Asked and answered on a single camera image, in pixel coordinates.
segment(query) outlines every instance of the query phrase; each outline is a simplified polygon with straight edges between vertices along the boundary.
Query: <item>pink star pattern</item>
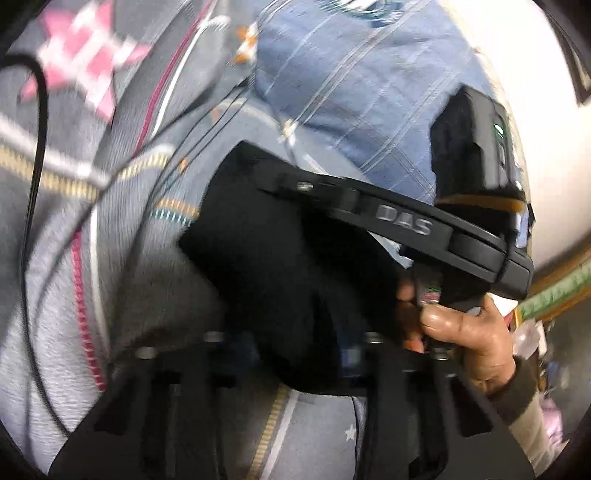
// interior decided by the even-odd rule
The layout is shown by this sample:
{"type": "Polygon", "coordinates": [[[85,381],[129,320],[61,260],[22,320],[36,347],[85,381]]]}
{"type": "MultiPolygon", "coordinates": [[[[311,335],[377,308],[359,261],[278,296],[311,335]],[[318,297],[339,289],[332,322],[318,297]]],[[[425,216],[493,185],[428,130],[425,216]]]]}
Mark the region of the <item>pink star pattern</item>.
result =
{"type": "MultiPolygon", "coordinates": [[[[37,50],[48,90],[74,84],[87,105],[106,122],[115,113],[113,73],[144,59],[151,50],[132,38],[121,41],[112,32],[113,1],[89,2],[76,15],[68,10],[47,8],[41,22],[48,40],[37,50]]],[[[28,100],[37,92],[29,78],[21,91],[28,100]]]]}

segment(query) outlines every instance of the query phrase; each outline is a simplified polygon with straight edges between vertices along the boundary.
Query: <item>sleeve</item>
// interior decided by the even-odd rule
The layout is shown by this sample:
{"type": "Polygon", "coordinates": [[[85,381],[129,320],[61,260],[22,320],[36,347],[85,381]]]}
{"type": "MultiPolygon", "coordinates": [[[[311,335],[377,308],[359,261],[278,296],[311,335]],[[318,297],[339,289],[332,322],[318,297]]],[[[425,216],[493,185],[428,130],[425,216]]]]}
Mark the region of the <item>sleeve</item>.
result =
{"type": "Polygon", "coordinates": [[[516,371],[505,388],[489,399],[527,455],[536,476],[560,454],[563,446],[550,445],[544,428],[535,378],[525,361],[515,357],[516,371]]]}

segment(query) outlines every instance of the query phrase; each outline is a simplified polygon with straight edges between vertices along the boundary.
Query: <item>white wall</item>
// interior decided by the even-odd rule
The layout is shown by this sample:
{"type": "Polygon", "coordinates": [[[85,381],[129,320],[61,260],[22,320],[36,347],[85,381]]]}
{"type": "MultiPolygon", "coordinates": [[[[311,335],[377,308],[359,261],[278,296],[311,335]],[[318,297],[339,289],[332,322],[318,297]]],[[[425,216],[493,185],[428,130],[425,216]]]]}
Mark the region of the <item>white wall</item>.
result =
{"type": "Polygon", "coordinates": [[[591,105],[579,106],[564,56],[531,0],[440,0],[490,60],[515,116],[537,219],[536,268],[591,231],[591,105]]]}

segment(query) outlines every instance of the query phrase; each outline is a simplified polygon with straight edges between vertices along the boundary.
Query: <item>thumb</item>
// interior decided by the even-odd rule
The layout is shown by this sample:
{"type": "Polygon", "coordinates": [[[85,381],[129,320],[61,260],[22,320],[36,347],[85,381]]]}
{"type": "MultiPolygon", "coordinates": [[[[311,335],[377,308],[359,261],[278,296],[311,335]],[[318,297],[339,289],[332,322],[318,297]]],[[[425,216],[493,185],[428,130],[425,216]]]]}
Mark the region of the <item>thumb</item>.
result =
{"type": "Polygon", "coordinates": [[[486,318],[489,314],[487,307],[490,305],[485,299],[481,314],[474,316],[441,305],[425,305],[421,312],[421,326],[435,340],[486,352],[493,333],[493,323],[486,318]]]}

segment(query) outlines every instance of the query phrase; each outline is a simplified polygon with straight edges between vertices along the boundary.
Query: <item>beige sleeve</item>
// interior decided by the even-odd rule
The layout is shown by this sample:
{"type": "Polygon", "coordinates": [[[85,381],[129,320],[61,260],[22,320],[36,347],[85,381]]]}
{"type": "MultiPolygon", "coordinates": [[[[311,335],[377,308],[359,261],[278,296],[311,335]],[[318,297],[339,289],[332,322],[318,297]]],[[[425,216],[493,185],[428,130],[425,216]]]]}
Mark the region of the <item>beige sleeve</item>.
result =
{"type": "Polygon", "coordinates": [[[509,425],[509,430],[523,448],[534,467],[536,476],[541,475],[550,466],[564,447],[564,444],[560,447],[550,445],[548,434],[544,428],[542,408],[537,393],[523,414],[509,425]]]}

